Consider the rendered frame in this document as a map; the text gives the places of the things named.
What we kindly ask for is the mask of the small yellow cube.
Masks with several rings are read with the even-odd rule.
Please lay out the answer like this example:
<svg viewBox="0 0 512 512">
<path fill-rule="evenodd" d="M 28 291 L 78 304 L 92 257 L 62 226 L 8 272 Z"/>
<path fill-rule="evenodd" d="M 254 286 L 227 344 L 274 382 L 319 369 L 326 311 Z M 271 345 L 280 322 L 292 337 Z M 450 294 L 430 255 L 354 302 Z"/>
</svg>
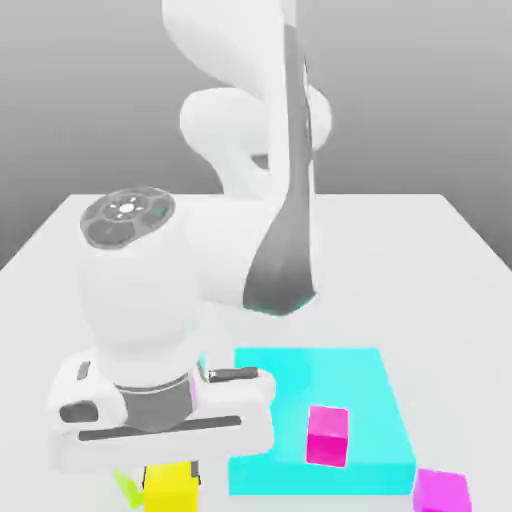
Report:
<svg viewBox="0 0 512 512">
<path fill-rule="evenodd" d="M 190 463 L 146 467 L 144 512 L 198 512 L 199 486 Z"/>
</svg>

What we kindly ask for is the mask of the small magenta cube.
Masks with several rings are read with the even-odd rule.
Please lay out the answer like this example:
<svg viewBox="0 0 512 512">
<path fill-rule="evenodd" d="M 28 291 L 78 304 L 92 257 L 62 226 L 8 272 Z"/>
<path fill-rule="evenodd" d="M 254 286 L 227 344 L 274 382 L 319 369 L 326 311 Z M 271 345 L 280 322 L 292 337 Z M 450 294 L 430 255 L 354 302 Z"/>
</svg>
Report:
<svg viewBox="0 0 512 512">
<path fill-rule="evenodd" d="M 306 461 L 329 467 L 346 466 L 349 443 L 349 411 L 311 405 L 309 408 Z"/>
</svg>

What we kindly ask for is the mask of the large cyan box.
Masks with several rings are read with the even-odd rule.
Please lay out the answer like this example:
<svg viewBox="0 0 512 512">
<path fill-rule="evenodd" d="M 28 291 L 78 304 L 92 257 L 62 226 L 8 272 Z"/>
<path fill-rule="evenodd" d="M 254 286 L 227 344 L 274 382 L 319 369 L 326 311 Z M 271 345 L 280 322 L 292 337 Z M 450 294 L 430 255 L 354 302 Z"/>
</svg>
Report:
<svg viewBox="0 0 512 512">
<path fill-rule="evenodd" d="M 238 367 L 271 373 L 276 395 L 272 449 L 229 462 L 233 496 L 407 495 L 416 457 L 380 353 L 375 348 L 239 348 Z M 343 468 L 306 460 L 309 409 L 349 413 Z"/>
</svg>

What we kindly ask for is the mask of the small lime green cube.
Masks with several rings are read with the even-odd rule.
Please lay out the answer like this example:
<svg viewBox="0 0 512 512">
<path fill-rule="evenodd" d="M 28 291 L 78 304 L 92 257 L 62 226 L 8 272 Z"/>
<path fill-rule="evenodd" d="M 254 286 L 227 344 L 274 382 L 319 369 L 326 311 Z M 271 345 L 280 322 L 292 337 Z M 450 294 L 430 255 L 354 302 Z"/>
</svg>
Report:
<svg viewBox="0 0 512 512">
<path fill-rule="evenodd" d="M 122 471 L 116 469 L 113 472 L 114 480 L 125 498 L 126 502 L 132 509 L 136 509 L 144 503 L 144 490 L 139 492 L 134 481 L 135 470 Z"/>
</svg>

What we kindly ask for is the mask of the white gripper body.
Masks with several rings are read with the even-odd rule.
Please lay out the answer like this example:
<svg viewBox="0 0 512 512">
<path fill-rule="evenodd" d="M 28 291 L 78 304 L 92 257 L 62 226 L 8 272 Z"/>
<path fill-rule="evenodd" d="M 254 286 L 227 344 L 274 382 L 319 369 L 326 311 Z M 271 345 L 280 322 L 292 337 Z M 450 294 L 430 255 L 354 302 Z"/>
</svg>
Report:
<svg viewBox="0 0 512 512">
<path fill-rule="evenodd" d="M 52 459 L 87 473 L 265 453 L 275 390 L 266 371 L 189 371 L 146 388 L 61 371 L 52 384 Z"/>
</svg>

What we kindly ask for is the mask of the small violet cube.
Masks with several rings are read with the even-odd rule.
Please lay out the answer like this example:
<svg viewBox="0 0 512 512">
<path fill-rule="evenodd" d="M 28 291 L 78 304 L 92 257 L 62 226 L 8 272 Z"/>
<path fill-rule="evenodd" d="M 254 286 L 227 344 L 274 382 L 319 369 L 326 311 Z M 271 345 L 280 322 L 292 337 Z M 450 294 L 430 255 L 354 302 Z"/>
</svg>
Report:
<svg viewBox="0 0 512 512">
<path fill-rule="evenodd" d="M 414 512 L 472 512 L 463 474 L 419 469 L 413 489 Z"/>
</svg>

